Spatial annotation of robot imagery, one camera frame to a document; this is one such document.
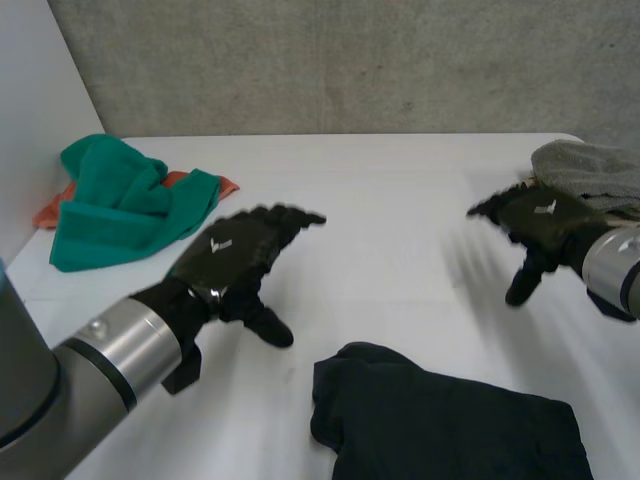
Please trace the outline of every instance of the white logo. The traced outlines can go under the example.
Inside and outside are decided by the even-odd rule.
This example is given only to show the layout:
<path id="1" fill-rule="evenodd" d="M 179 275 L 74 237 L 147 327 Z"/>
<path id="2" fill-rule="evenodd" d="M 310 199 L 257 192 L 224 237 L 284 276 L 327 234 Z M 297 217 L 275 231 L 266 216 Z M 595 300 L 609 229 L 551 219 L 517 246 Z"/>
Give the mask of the white logo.
<path id="1" fill-rule="evenodd" d="M 222 250 L 223 248 L 227 248 L 233 245 L 233 240 L 227 240 L 224 243 L 216 243 L 216 241 L 211 239 L 211 253 L 216 253 L 218 250 Z"/>
<path id="2" fill-rule="evenodd" d="M 536 207 L 533 210 L 533 213 L 548 213 L 550 215 L 553 215 L 553 212 L 555 211 L 556 211 L 556 201 L 554 200 L 553 203 L 548 207 Z"/>

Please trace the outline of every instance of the green towel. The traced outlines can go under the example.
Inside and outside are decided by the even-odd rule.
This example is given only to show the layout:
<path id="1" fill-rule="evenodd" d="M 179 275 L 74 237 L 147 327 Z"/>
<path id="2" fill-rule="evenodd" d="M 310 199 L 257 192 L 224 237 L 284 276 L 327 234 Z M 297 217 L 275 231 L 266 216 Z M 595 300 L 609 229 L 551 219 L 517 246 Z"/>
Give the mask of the green towel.
<path id="1" fill-rule="evenodd" d="M 194 233 L 218 203 L 220 179 L 200 170 L 167 188 L 167 166 L 109 135 L 67 147 L 76 182 L 60 204 L 50 262 L 63 272 L 133 262 Z"/>

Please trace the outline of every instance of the black robotic glove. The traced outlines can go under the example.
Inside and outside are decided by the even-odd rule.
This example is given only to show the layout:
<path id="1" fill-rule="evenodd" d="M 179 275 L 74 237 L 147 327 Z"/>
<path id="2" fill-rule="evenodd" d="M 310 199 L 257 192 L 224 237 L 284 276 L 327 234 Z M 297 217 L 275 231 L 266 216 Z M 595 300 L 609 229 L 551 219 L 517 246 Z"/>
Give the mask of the black robotic glove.
<path id="1" fill-rule="evenodd" d="M 607 224 L 603 214 L 580 200 L 526 182 L 493 195 L 471 208 L 467 215 L 487 217 L 512 243 L 527 249 L 524 264 L 505 297 L 511 306 L 526 302 L 542 275 L 555 272 L 560 265 L 571 267 L 581 276 L 584 257 L 593 242 L 614 228 Z M 608 308 L 609 304 L 588 293 L 601 310 Z"/>
<path id="2" fill-rule="evenodd" d="M 291 330 L 258 296 L 262 277 L 301 229 L 325 221 L 283 205 L 218 219 L 182 254 L 168 277 L 186 283 L 206 302 L 212 318 L 241 320 L 265 342 L 288 347 Z"/>
<path id="3" fill-rule="evenodd" d="M 220 218 L 198 235 L 162 282 L 132 296 L 152 308 L 180 343 L 182 363 L 162 383 L 169 393 L 198 380 L 202 357 L 195 338 L 210 320 L 241 320 L 275 347 L 293 344 L 291 330 L 260 301 L 262 277 L 300 230 L 325 222 L 321 215 L 283 205 Z"/>

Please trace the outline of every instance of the orange cloth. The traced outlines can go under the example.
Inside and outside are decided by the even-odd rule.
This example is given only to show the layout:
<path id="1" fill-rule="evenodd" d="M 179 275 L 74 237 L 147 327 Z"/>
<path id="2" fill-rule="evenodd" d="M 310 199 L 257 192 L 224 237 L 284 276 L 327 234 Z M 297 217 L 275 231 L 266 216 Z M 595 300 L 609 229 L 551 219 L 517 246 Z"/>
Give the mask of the orange cloth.
<path id="1" fill-rule="evenodd" d="M 187 175 L 189 175 L 187 172 L 169 172 L 167 176 L 164 177 L 162 185 L 171 188 L 178 180 L 183 179 Z M 223 200 L 240 188 L 227 177 L 218 175 L 218 178 L 220 179 L 218 201 Z M 76 193 L 76 182 L 71 182 L 62 193 L 53 197 L 53 200 L 51 200 L 46 207 L 34 215 L 33 226 L 38 228 L 56 228 L 58 226 L 58 217 L 60 216 L 60 203 L 72 201 L 74 193 Z"/>

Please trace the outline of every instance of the white wall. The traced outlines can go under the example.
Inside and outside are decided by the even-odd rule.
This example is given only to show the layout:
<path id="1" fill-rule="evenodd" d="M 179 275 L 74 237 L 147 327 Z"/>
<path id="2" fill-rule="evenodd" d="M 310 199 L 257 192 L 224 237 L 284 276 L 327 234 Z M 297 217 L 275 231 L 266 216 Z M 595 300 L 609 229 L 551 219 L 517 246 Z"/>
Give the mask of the white wall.
<path id="1" fill-rule="evenodd" d="M 58 154 L 102 132 L 46 0 L 0 0 L 0 257 L 33 233 L 31 217 L 68 182 Z"/>

